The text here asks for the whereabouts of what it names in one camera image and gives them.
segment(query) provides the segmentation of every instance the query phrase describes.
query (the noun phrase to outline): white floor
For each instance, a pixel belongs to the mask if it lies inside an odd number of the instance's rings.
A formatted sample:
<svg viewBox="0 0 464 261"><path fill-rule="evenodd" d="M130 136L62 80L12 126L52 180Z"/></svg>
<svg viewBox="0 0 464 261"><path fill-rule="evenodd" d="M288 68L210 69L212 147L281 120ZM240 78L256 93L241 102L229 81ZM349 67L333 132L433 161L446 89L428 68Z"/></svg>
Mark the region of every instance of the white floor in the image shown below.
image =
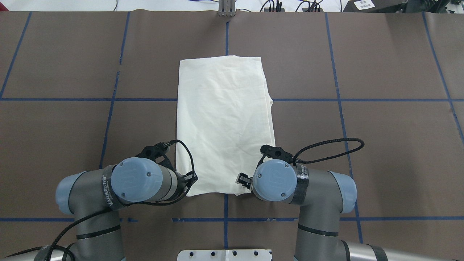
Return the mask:
<svg viewBox="0 0 464 261"><path fill-rule="evenodd" d="M10 11L113 11L116 0L0 0ZM345 7L348 0L342 0ZM237 0L236 8L259 11L266 0ZM287 12L294 12L301 2L283 0L282 7ZM340 0L324 0L321 7L325 12L340 12ZM189 0L118 0L116 11L146 9L150 11L202 11L217 10L213 1ZM449 4L448 9L464 13L462 6Z"/></svg>

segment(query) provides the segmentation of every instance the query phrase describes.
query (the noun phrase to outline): white cloth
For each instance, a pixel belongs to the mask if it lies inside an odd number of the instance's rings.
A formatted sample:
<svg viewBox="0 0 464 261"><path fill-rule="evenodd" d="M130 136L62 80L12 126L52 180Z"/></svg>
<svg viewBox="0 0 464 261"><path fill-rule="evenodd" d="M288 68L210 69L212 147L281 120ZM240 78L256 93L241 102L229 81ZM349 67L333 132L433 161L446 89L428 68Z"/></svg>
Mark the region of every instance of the white cloth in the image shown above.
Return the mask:
<svg viewBox="0 0 464 261"><path fill-rule="evenodd" d="M199 178L188 196L250 192L235 180L240 172L253 175L262 145L275 146L272 102L260 57L180 61L177 138L191 151ZM176 168L191 171L181 146Z"/></svg>

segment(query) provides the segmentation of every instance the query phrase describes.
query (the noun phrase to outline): red object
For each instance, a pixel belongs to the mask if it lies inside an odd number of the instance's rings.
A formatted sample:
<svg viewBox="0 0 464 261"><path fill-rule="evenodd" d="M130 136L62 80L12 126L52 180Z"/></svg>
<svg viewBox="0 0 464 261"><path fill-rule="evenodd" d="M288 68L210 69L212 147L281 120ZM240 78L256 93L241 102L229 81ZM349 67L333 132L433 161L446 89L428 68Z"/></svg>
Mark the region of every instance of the red object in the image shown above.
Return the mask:
<svg viewBox="0 0 464 261"><path fill-rule="evenodd" d="M0 11L9 11L6 6L4 6L2 3L0 3Z"/></svg>

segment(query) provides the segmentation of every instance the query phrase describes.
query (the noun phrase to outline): blue round cap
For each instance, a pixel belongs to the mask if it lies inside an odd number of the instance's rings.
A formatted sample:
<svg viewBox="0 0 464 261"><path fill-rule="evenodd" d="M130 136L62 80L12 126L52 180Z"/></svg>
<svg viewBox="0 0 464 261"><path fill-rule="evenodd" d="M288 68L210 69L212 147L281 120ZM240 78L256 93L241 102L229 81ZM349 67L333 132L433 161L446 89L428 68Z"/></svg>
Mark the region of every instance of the blue round cap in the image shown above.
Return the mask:
<svg viewBox="0 0 464 261"><path fill-rule="evenodd" d="M85 172L88 171L83 171L79 174L67 176L58 184L57 191L55 192L55 201L58 204L59 210L61 210L61 212L72 215L72 212L69 209L69 194L71 193L72 186L74 186L76 180Z"/></svg>
<svg viewBox="0 0 464 261"><path fill-rule="evenodd" d="M272 159L256 168L251 186L256 196L264 200L282 201L295 192L296 173L285 161Z"/></svg>
<svg viewBox="0 0 464 261"><path fill-rule="evenodd" d="M338 183L338 188L340 188L340 193L342 194L343 200L343 210L342 213L349 213L354 209L354 203L358 199L358 191L356 189L356 183L354 180L344 174L336 173L329 171L334 176L335 180Z"/></svg>
<svg viewBox="0 0 464 261"><path fill-rule="evenodd" d="M162 183L161 168L146 158L127 158L111 174L111 188L114 193L129 202L141 202L153 197Z"/></svg>

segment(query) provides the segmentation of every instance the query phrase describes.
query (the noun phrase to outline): white sticker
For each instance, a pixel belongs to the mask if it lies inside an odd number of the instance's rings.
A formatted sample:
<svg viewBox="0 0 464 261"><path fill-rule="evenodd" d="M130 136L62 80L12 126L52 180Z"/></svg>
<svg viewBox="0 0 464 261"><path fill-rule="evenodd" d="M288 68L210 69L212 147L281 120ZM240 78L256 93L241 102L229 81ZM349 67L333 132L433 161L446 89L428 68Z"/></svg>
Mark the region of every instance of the white sticker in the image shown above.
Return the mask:
<svg viewBox="0 0 464 261"><path fill-rule="evenodd" d="M374 3L371 0L361 0L354 2L354 5L358 10L364 10L375 7Z"/></svg>

